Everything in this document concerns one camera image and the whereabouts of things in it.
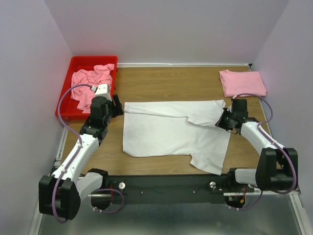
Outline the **white t shirt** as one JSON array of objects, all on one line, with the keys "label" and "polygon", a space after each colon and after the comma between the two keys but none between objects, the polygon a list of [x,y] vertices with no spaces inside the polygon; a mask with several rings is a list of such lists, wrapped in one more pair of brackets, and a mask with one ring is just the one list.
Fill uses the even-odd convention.
[{"label": "white t shirt", "polygon": [[123,151],[132,157],[190,155],[191,165],[221,175],[230,133],[216,127],[225,101],[126,102]]}]

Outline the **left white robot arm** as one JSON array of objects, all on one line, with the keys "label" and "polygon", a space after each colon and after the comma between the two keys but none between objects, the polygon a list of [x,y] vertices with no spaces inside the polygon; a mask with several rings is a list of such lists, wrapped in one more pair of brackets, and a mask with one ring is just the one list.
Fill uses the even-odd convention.
[{"label": "left white robot arm", "polygon": [[108,185],[107,172],[89,171],[82,180],[80,174],[90,156],[98,149],[108,133],[112,118],[123,115],[118,95],[111,100],[103,96],[92,99],[90,115],[79,133],[75,146],[50,176],[39,181],[39,211],[55,217],[59,223],[72,220],[78,213],[81,201],[91,192]]}]

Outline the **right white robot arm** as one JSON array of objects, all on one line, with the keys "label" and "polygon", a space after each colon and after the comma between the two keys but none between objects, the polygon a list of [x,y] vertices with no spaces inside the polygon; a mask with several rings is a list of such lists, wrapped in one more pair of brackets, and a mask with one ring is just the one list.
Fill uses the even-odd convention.
[{"label": "right white robot arm", "polygon": [[256,186],[278,194],[288,194],[297,188],[297,151],[280,144],[263,129],[261,122],[249,116],[246,99],[233,96],[231,106],[223,109],[216,127],[241,135],[259,154],[256,169],[231,168],[227,173],[229,184]]}]

